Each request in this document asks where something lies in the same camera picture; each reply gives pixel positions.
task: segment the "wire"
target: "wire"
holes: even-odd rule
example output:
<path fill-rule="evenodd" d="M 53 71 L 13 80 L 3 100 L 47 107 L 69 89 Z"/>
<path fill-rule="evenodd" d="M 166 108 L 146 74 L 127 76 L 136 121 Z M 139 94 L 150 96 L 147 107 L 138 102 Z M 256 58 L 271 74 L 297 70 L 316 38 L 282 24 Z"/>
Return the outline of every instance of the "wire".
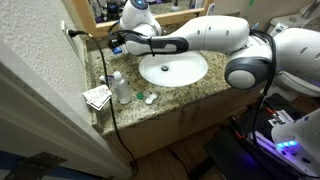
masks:
<path fill-rule="evenodd" d="M 91 38 L 95 44 L 97 45 L 98 49 L 99 49 L 99 52 L 100 52 L 100 55 L 101 55 L 101 58 L 102 58 L 102 63 L 103 63 L 103 70 L 104 70 L 104 77 L 105 77 L 105 81 L 106 81 L 106 84 L 108 87 L 109 86 L 109 82 L 108 82 L 108 77 L 107 77 L 107 67 L 106 67 L 106 62 L 105 62 L 105 59 L 104 59 L 104 56 L 103 56 L 103 52 L 102 52 L 102 49 L 99 45 L 99 43 L 97 42 L 97 40 L 95 38 Z M 109 100 L 110 102 L 110 109 L 111 109 L 111 115 L 112 115 L 112 121 L 113 121 L 113 125 L 114 125 L 114 129 L 116 131 L 116 135 L 117 135 L 117 138 L 119 139 L 120 141 L 120 144 L 122 145 L 122 147 L 130 154 L 132 160 L 133 160 L 133 164 L 131 164 L 131 167 L 132 167 L 132 176 L 135 177 L 137 176 L 138 174 L 138 171 L 139 171 L 139 167 L 138 167 L 138 163 L 137 163 L 137 160 L 136 158 L 134 157 L 134 155 L 132 154 L 132 152 L 129 150 L 129 148 L 123 143 L 122 141 L 122 138 L 120 136 L 120 133 L 119 133 L 119 129 L 118 129 L 118 126 L 117 126 L 117 122 L 116 122 L 116 117 L 114 115 L 114 108 L 113 108 L 113 103 L 112 103 L 112 98 L 110 98 Z"/>
<path fill-rule="evenodd" d="M 273 82 L 273 78 L 274 78 L 274 75 L 275 75 L 275 72 L 276 72 L 276 67 L 277 67 L 277 62 L 276 62 L 276 44 L 273 40 L 273 38 L 265 33 L 265 32 L 262 32 L 262 31 L 258 31 L 258 30 L 254 30 L 252 29 L 250 31 L 250 34 L 252 35 L 257 35 L 258 37 L 265 37 L 267 39 L 267 41 L 269 42 L 270 44 L 270 47 L 271 47 L 271 51 L 272 51 L 272 59 L 271 59 L 271 63 L 270 63 L 270 68 L 269 68 L 269 77 L 267 79 L 267 83 L 266 83 L 266 86 L 263 90 L 263 93 L 262 95 L 260 96 L 259 100 L 258 100 L 258 103 L 257 103 L 257 107 L 256 107 L 256 113 L 254 115 L 254 119 L 253 119 L 253 123 L 252 123 L 252 138 L 253 138 L 253 144 L 260 150 L 260 147 L 259 147 L 259 144 L 257 142 L 257 136 L 256 136 L 256 125 L 257 125 L 257 119 L 258 119 L 258 115 L 259 115 L 259 111 L 263 105 L 263 102 L 264 102 L 264 98 L 265 96 L 267 96 L 268 94 L 268 91 L 271 87 L 271 84 Z"/>
<path fill-rule="evenodd" d="M 169 149 L 169 148 L 166 148 L 166 149 L 170 152 L 170 154 L 171 154 L 176 160 L 178 160 L 178 161 L 182 164 L 184 170 L 186 171 L 187 175 L 189 176 L 189 172 L 188 172 L 188 170 L 187 170 L 187 166 L 183 163 L 183 161 L 179 158 L 179 156 L 178 156 L 173 150 L 171 150 L 171 149 Z"/>
<path fill-rule="evenodd" d="M 112 32 L 111 34 L 121 34 L 121 33 L 131 33 L 131 34 L 135 34 L 135 35 L 138 35 L 138 36 L 145 36 L 142 33 L 139 33 L 137 31 L 133 31 L 133 30 L 119 30 L 119 31 L 116 31 L 116 32 Z"/>
<path fill-rule="evenodd" d="M 119 24 L 119 20 L 118 21 L 116 21 L 115 23 L 113 23 L 111 26 L 110 26 L 110 28 L 108 29 L 108 34 L 110 34 L 110 33 L 112 33 L 112 29 L 117 25 L 117 24 Z"/>
<path fill-rule="evenodd" d="M 101 46 L 99 45 L 98 41 L 97 41 L 95 38 L 93 38 L 91 34 L 89 34 L 89 33 L 87 33 L 87 32 L 84 32 L 84 31 L 73 31 L 73 30 L 69 30 L 69 31 L 68 31 L 68 34 L 70 35 L 70 37 L 75 37 L 76 35 L 79 35 L 79 34 L 85 34 L 85 35 L 88 35 L 88 36 L 94 41 L 94 43 L 96 44 L 96 46 L 97 46 L 98 49 L 99 49 L 100 56 L 101 56 L 101 59 L 102 59 L 103 71 L 104 71 L 104 77 L 105 77 L 106 85 L 107 85 L 108 87 L 110 87 L 110 86 L 109 86 L 109 82 L 108 82 L 108 71 L 107 71 L 106 61 L 105 61 L 105 59 L 104 59 L 103 52 L 102 52 L 102 48 L 101 48 Z M 130 154 L 130 156 L 131 156 L 131 158 L 132 158 L 132 163 L 130 163 L 130 165 L 131 165 L 131 167 L 132 167 L 132 176 L 135 177 L 135 176 L 137 176 L 137 174 L 138 174 L 138 172 L 139 172 L 139 166 L 138 166 L 137 160 L 136 160 L 136 158 L 134 157 L 134 155 L 132 154 L 132 152 L 129 150 L 129 148 L 128 148 L 128 147 L 123 143 L 123 141 L 122 141 L 122 138 L 121 138 L 121 136 L 120 136 L 119 129 L 118 129 L 118 126 L 117 126 L 117 121 L 116 121 L 116 117 L 115 117 L 115 113 L 114 113 L 112 98 L 109 99 L 109 103 L 110 103 L 112 121 L 113 121 L 113 125 L 114 125 L 114 129 L 115 129 L 117 138 L 118 138 L 120 144 L 122 145 L 122 147 Z"/>

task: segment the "plastic bottle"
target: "plastic bottle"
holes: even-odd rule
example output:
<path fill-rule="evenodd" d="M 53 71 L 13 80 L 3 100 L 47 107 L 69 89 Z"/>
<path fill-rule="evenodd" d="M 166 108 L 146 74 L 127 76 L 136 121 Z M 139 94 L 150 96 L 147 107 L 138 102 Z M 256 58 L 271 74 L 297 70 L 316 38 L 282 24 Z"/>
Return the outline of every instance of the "plastic bottle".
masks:
<path fill-rule="evenodd" d="M 113 76 L 113 87 L 116 91 L 119 102 L 121 104 L 129 103 L 131 101 L 131 94 L 127 80 L 122 77 L 119 71 L 115 71 Z"/>

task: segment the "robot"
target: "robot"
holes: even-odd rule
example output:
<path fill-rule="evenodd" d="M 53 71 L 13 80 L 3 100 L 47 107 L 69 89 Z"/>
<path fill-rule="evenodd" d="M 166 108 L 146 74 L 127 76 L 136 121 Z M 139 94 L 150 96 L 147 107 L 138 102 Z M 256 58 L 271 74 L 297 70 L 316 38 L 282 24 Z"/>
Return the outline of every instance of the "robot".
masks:
<path fill-rule="evenodd" d="M 313 97 L 320 96 L 317 92 L 320 87 L 319 32 L 290 28 L 278 34 L 272 46 L 263 37 L 252 34 L 248 22 L 242 18 L 204 16 L 188 21 L 172 34 L 161 36 L 161 26 L 150 13 L 146 0 L 127 1 L 119 25 L 122 29 L 119 32 L 126 32 L 121 43 L 130 54 L 178 54 L 199 50 L 224 53 L 229 59 L 225 80 L 238 89 L 250 89 L 265 82 L 276 56 L 276 72 L 271 76 L 286 74 L 314 92 Z M 115 48 L 121 43 L 112 39 L 109 47 Z M 297 121 L 286 115 L 277 117 L 282 121 L 273 124 L 273 142 L 266 142 L 274 155 L 301 174 L 319 177 L 320 109 Z"/>

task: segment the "wooden cabinet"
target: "wooden cabinet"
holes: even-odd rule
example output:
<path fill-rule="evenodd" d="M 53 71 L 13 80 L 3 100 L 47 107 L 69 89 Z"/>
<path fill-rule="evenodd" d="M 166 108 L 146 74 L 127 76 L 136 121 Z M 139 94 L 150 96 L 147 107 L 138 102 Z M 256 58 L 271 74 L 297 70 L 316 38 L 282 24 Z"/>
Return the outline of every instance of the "wooden cabinet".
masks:
<path fill-rule="evenodd" d="M 191 134 L 201 131 L 230 116 L 237 115 L 254 103 L 256 91 L 229 89 L 179 110 L 148 120 L 120 132 L 123 142 L 136 158 L 143 157 Z M 127 163 L 130 155 L 120 145 L 115 134 L 105 137 L 120 152 Z"/>

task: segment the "power cord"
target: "power cord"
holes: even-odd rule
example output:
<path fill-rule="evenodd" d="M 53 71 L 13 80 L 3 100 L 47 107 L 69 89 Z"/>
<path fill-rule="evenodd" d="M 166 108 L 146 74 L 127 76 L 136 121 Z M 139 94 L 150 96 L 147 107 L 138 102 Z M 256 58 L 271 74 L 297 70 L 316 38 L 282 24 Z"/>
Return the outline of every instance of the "power cord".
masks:
<path fill-rule="evenodd" d="M 118 25 L 120 23 L 120 20 L 116 21 L 115 23 L 113 23 L 110 28 L 108 29 L 108 34 L 111 34 L 112 33 L 112 29 Z"/>
<path fill-rule="evenodd" d="M 171 149 L 169 149 L 169 148 L 166 148 L 166 149 L 170 152 L 170 154 L 171 154 L 176 160 L 178 160 L 178 161 L 182 164 L 184 170 L 186 171 L 186 173 L 187 173 L 187 175 L 188 175 L 188 177 L 189 177 L 189 172 L 188 172 L 188 170 L 187 170 L 187 166 L 183 163 L 183 161 L 179 158 L 179 156 L 178 156 L 174 151 L 172 151 Z"/>
<path fill-rule="evenodd" d="M 106 61 L 105 61 L 105 59 L 104 59 L 103 52 L 102 52 L 101 46 L 99 45 L 98 41 L 97 41 L 95 38 L 93 38 L 91 34 L 85 32 L 85 31 L 73 31 L 73 30 L 68 30 L 68 34 L 70 35 L 71 38 L 73 38 L 73 37 L 75 37 L 75 36 L 77 36 L 77 35 L 81 35 L 81 34 L 87 35 L 87 36 L 89 36 L 89 37 L 94 41 L 94 43 L 95 43 L 96 46 L 98 47 L 99 52 L 100 52 L 100 55 L 101 55 L 106 85 L 107 85 L 108 87 L 110 87 L 110 86 L 109 86 L 109 82 L 108 82 L 108 76 L 107 76 L 107 75 L 108 75 L 108 72 L 107 72 Z M 135 176 L 137 176 L 138 171 L 139 171 L 139 167 L 138 167 L 137 160 L 136 160 L 136 158 L 134 157 L 134 155 L 132 154 L 132 152 L 129 150 L 129 148 L 128 148 L 128 147 L 123 143 L 123 141 L 122 141 L 122 138 L 121 138 L 121 136 L 120 136 L 119 129 L 118 129 L 118 126 L 117 126 L 117 122 L 116 122 L 116 117 L 115 117 L 115 113 L 114 113 L 112 98 L 109 99 L 109 103 L 110 103 L 112 121 L 113 121 L 113 125 L 114 125 L 114 129 L 115 129 L 117 138 L 118 138 L 120 144 L 122 145 L 122 147 L 130 154 L 130 156 L 131 156 L 131 158 L 132 158 L 132 162 L 130 163 L 130 166 L 131 166 L 131 168 L 132 168 L 132 176 L 135 177 Z"/>
<path fill-rule="evenodd" d="M 270 44 L 271 47 L 271 51 L 272 51 L 272 59 L 271 59 L 271 63 L 270 63 L 270 68 L 269 68 L 269 77 L 267 79 L 267 84 L 263 90 L 262 95 L 260 96 L 258 102 L 257 102 L 257 107 L 256 107 L 256 112 L 254 115 L 254 119 L 253 119 L 253 124 L 252 124 L 252 138 L 253 138 L 253 144 L 257 147 L 257 149 L 260 150 L 259 144 L 257 142 L 257 136 L 256 136 L 256 124 L 257 124 L 257 119 L 258 119 L 258 115 L 259 115 L 259 111 L 264 103 L 264 99 L 268 94 L 268 91 L 271 87 L 271 84 L 273 82 L 273 78 L 274 75 L 276 73 L 276 68 L 277 68 L 277 62 L 276 62 L 276 44 L 273 40 L 273 37 L 270 36 L 269 34 L 262 32 L 262 31 L 258 31 L 258 30 L 254 30 L 252 29 L 250 31 L 251 35 L 255 35 L 259 38 L 262 38 L 262 40 L 264 40 L 263 38 L 266 38 L 267 41 Z"/>

